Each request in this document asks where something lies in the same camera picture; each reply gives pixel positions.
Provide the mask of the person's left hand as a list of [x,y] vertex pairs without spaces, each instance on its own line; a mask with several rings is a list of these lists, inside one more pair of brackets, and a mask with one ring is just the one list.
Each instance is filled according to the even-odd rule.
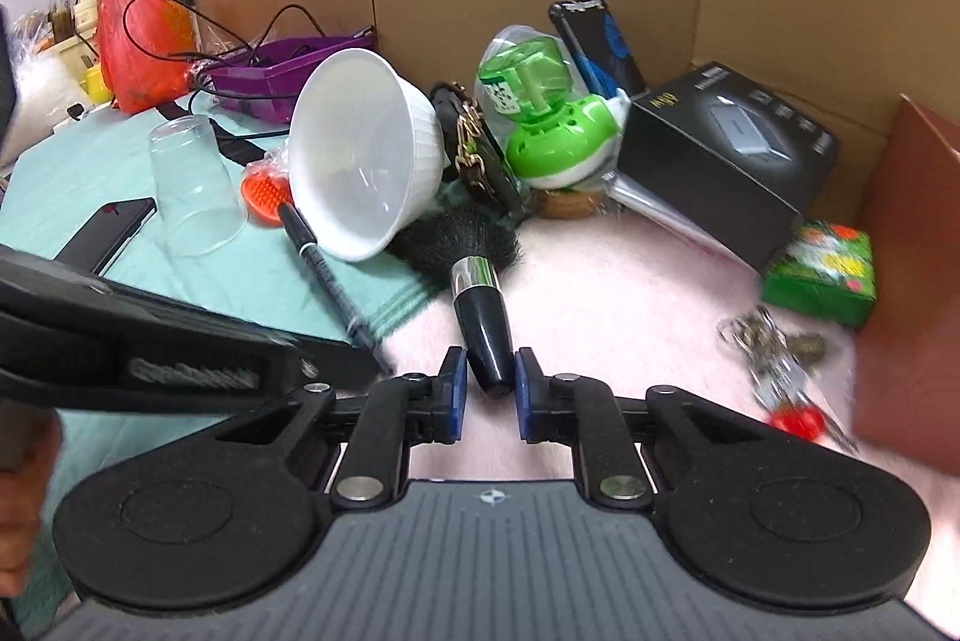
[[18,472],[2,475],[2,597],[13,599],[23,592],[31,568],[47,487],[62,448],[62,421],[50,412],[32,438],[28,459]]

